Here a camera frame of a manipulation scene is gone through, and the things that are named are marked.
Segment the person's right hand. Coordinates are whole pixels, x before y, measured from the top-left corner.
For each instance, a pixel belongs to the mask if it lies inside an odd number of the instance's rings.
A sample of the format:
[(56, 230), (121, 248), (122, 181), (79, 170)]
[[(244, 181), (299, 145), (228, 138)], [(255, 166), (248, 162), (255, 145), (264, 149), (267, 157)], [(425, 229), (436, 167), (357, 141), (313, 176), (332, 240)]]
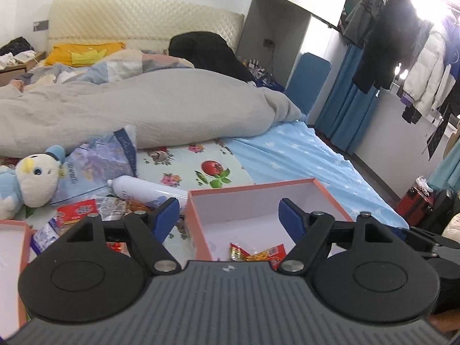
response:
[[(448, 226), (444, 229), (444, 237), (459, 242), (459, 214), (453, 216)], [(431, 315), (429, 317), (431, 325), (436, 327), (442, 333), (449, 333), (452, 331), (459, 331), (460, 327), (460, 314), (459, 309), (453, 309), (444, 313)]]

